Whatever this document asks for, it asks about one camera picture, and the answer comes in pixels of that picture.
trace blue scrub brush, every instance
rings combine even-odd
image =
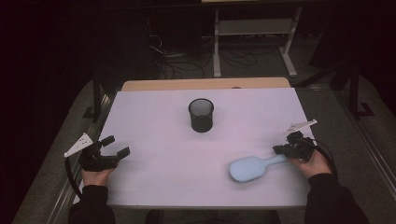
[[[230,165],[230,175],[238,183],[246,183],[264,175],[265,168],[268,165],[286,161],[283,154],[276,155],[272,158],[262,160],[258,157],[251,156],[233,161]]]

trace table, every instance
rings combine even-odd
[[[244,89],[225,89],[239,80]],[[281,88],[258,89],[276,80]],[[231,180],[231,161],[275,156],[272,146],[286,143],[283,134],[293,122],[306,121],[295,90],[285,78],[131,81],[117,94],[101,139],[116,142],[102,149],[114,155],[124,147],[131,155],[120,162],[108,181],[108,204],[131,208],[282,208],[305,206],[309,190],[303,175],[284,162],[267,168],[258,180]],[[180,90],[182,82],[215,81],[220,89]],[[139,88],[152,83],[160,86]],[[248,83],[253,89],[247,89]],[[214,105],[214,126],[196,133],[188,104],[205,97]],[[309,129],[305,136],[312,136]]]

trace black mesh pencil holder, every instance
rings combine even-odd
[[[191,127],[198,133],[206,133],[213,127],[213,103],[207,99],[193,100],[189,105]]]

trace sleeve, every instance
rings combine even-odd
[[[82,189],[82,197],[69,211],[69,224],[115,224],[113,210],[107,203],[108,189],[104,186],[90,185]]]
[[[339,185],[334,175],[314,175],[305,208],[305,224],[368,224],[351,191]]]

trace table leg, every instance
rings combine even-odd
[[[219,11],[216,10],[215,16],[215,51],[213,53],[213,76],[221,77],[220,58],[219,58]]]
[[[293,16],[293,20],[290,23],[290,28],[289,28],[289,33],[288,33],[288,37],[286,39],[286,43],[283,47],[280,47],[280,54],[282,55],[283,58],[283,62],[286,65],[286,68],[288,69],[289,75],[291,77],[296,77],[297,76],[297,72],[294,69],[293,63],[291,62],[290,56],[289,56],[289,49],[291,46],[291,42],[293,41],[294,38],[294,34],[297,28],[297,24],[298,24],[298,20],[300,18],[300,14],[301,14],[301,7],[297,7],[296,11],[294,12],[294,16]]]

